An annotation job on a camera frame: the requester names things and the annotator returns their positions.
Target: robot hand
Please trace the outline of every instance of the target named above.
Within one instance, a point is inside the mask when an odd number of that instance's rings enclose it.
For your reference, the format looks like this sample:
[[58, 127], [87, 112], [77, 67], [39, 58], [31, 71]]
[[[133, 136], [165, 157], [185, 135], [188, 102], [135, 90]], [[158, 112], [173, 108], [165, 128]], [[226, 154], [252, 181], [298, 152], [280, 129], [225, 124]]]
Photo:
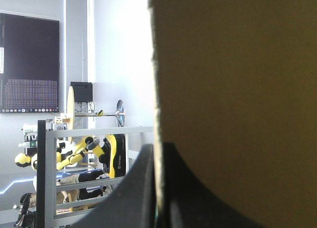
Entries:
[[97, 145], [99, 145], [100, 140], [96, 139], [94, 142], [87, 144], [88, 150], [93, 150]]

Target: black curved object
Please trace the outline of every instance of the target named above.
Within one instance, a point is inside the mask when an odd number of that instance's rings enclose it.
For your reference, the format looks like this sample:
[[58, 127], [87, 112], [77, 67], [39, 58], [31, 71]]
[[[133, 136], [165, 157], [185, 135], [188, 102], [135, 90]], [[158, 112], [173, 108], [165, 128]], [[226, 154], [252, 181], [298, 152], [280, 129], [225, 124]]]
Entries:
[[173, 143], [164, 143], [163, 147], [167, 227], [261, 227], [211, 193], [187, 167]]

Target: black box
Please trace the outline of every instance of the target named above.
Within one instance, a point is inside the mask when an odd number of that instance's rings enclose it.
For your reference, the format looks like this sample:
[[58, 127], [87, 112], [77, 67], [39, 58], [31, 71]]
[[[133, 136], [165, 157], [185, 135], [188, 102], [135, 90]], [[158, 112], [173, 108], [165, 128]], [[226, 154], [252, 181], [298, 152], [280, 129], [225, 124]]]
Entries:
[[93, 83], [88, 82], [71, 82], [73, 86], [75, 102], [92, 102], [93, 101]]

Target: metal frame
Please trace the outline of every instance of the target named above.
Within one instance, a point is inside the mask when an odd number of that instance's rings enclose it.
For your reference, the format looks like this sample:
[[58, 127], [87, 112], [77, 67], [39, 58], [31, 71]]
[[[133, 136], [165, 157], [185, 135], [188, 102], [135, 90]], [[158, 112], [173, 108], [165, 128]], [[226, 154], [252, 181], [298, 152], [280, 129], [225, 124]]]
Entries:
[[96, 203], [105, 199], [97, 197], [86, 200], [80, 200], [65, 204], [56, 205], [56, 192], [80, 189], [85, 187], [94, 187], [107, 184], [119, 183], [123, 177], [114, 179], [103, 179], [99, 181], [81, 182], [67, 185], [56, 186], [56, 138], [59, 137], [82, 137], [86, 135], [109, 135], [125, 134], [126, 140], [126, 172], [129, 170], [129, 158], [135, 159], [137, 154], [129, 152], [129, 134], [131, 133], [152, 133], [153, 127], [123, 127], [123, 128], [105, 128], [105, 129], [78, 129], [67, 131], [49, 131], [43, 132], [43, 128], [38, 128], [38, 135], [44, 133], [46, 138], [38, 136], [38, 144], [42, 145], [38, 151], [38, 183], [37, 191], [44, 191], [44, 196], [37, 195], [37, 227], [53, 228], [64, 225], [70, 225], [83, 218], [88, 211], [78, 211], [66, 214], [56, 214], [56, 209], [69, 208], [84, 204]]

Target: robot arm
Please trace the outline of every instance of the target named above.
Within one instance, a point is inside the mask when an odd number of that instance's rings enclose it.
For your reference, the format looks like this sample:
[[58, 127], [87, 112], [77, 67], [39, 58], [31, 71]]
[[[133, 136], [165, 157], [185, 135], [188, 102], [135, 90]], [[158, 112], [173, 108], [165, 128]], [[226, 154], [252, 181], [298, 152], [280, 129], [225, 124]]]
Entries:
[[56, 164], [56, 169], [57, 170], [61, 170], [67, 165], [73, 165], [73, 164], [81, 161], [85, 157], [85, 154], [84, 154], [85, 150], [86, 149], [84, 148], [84, 149], [82, 149], [80, 151], [76, 151], [75, 153], [67, 156], [66, 159], [64, 159], [63, 161], [58, 162]]

